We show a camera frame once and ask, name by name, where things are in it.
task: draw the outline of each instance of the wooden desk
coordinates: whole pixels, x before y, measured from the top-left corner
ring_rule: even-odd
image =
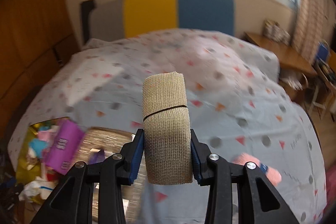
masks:
[[[306,76],[317,75],[313,67],[292,47],[274,42],[259,34],[250,32],[246,32],[245,34],[250,43],[273,52],[279,59],[280,68],[295,70]]]

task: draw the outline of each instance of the bed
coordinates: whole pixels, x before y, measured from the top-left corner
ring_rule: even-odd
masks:
[[[234,0],[116,0],[81,5],[84,50],[46,84],[8,145],[16,168],[27,126],[69,116],[90,127],[142,127],[142,82],[184,74],[191,127],[232,161],[247,152],[282,175],[278,191],[301,223],[321,219],[325,171],[314,127],[277,84],[279,63],[233,37]],[[146,184],[139,222],[204,221],[208,188]]]

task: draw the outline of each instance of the blue gripper pad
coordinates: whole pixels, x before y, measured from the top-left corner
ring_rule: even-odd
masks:
[[[134,180],[138,176],[139,168],[140,168],[140,163],[142,159],[142,154],[143,154],[143,143],[144,143],[144,133],[140,135],[138,144],[136,146],[132,162],[131,162],[131,168],[130,168],[130,175],[129,175],[129,182],[130,184],[133,184]]]
[[[201,177],[201,162],[198,158],[195,146],[193,142],[190,142],[191,146],[191,157],[192,157],[192,163],[193,163],[193,173],[194,173],[194,178],[197,180],[198,183],[200,183],[202,177]]]

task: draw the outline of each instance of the burlap fabric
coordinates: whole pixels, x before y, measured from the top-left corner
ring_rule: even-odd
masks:
[[[186,106],[183,75],[171,72],[146,78],[142,100],[144,118],[169,107]],[[191,183],[188,109],[179,107],[154,114],[144,121],[143,128],[148,181],[160,185]]]

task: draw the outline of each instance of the chair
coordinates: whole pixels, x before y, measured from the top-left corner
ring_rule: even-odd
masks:
[[[316,60],[326,61],[328,57],[329,57],[328,63],[336,65],[336,54],[333,51],[331,51],[330,53],[330,48],[328,44],[320,43],[320,48],[316,55]],[[329,107],[332,97],[336,95],[336,86],[334,86],[331,82],[329,82],[329,80],[327,79],[327,77],[322,72],[321,68],[319,67],[318,62],[315,62],[314,69],[316,70],[318,77],[316,78],[315,92],[314,92],[314,96],[313,96],[308,114],[311,115],[313,108],[316,106],[322,109],[320,118],[323,119]],[[325,99],[325,102],[323,104],[316,102],[321,85],[325,85],[328,91],[327,98]]]

